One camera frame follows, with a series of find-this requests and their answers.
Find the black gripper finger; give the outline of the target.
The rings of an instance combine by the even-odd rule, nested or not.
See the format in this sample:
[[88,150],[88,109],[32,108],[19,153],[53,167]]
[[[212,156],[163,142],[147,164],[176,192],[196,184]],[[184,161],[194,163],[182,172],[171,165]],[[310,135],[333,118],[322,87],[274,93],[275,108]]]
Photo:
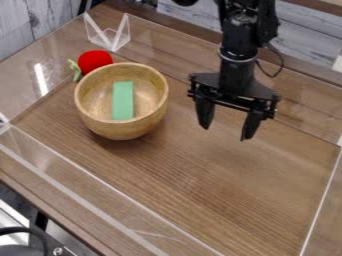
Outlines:
[[195,95],[195,110],[199,125],[203,129],[208,129],[214,120],[215,103],[202,93]]
[[267,111],[262,108],[255,108],[247,113],[243,123],[240,140],[248,140],[254,137],[262,121],[267,118]]

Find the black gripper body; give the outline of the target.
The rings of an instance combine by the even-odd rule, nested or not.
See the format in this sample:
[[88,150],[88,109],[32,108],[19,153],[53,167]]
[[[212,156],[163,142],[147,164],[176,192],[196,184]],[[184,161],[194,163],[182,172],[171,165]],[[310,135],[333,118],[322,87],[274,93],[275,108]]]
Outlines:
[[275,116],[279,102],[278,93],[255,78],[258,61],[247,62],[222,60],[220,70],[212,73],[192,73],[188,77],[188,96],[195,102],[195,95],[202,93],[216,105],[250,112],[255,108],[267,111],[267,118]]

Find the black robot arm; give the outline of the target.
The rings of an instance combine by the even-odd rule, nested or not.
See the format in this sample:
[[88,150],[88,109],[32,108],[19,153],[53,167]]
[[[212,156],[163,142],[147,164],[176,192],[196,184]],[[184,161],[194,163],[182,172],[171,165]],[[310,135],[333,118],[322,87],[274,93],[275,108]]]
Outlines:
[[215,0],[222,29],[220,70],[190,75],[188,96],[199,125],[208,128],[218,105],[247,113],[243,140],[254,137],[260,122],[275,116],[278,93],[255,78],[258,50],[278,36],[275,0]]

